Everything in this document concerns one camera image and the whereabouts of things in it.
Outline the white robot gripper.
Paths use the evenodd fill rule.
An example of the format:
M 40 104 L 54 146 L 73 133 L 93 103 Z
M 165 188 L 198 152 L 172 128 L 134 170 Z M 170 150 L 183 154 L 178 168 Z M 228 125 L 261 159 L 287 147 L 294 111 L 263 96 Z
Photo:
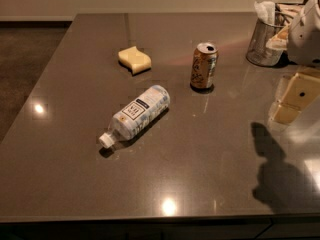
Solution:
M 290 61 L 320 67 L 320 0 L 308 0 L 293 18 L 270 38 L 266 47 L 286 50 Z M 280 79 L 273 103 L 273 120 L 288 125 L 320 95 L 320 71 L 298 71 Z

